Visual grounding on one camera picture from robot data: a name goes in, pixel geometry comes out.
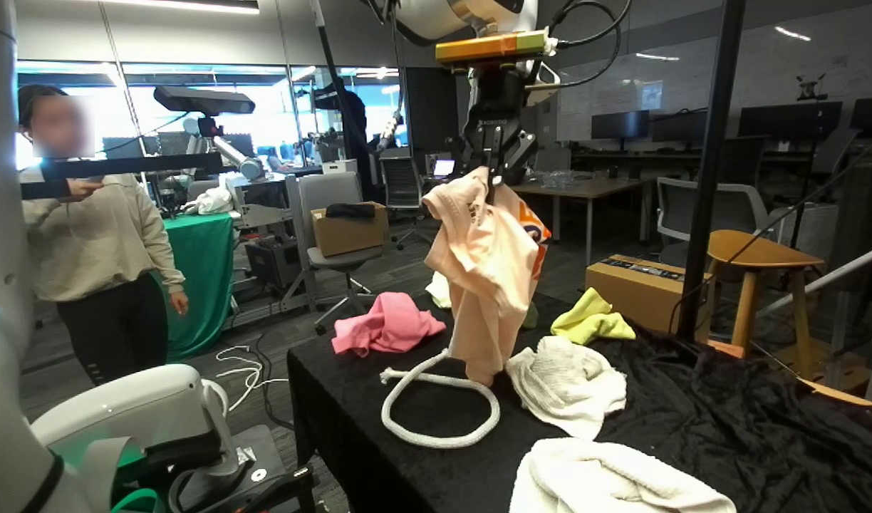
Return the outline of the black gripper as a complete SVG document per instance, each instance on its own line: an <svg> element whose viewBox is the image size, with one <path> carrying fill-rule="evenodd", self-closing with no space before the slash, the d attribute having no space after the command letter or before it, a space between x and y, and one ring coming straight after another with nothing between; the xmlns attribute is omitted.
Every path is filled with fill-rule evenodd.
<svg viewBox="0 0 872 513"><path fill-rule="evenodd" d="M516 67L469 72L469 111L464 126L468 162L498 176L521 176L536 151L536 136L521 126L528 75Z"/></svg>

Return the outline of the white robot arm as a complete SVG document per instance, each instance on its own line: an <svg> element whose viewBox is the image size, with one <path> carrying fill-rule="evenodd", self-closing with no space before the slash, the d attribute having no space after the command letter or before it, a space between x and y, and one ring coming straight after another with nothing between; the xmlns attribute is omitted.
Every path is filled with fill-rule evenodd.
<svg viewBox="0 0 872 513"><path fill-rule="evenodd" d="M194 513L233 513L290 498L296 483L257 478L223 420L223 391L189 366L160 366L59 403L39 420L19 404L19 359L32 343L22 183L12 151L13 4L0 0L0 513L133 513L133 483L163 473L160 513L189 491Z"/></svg>

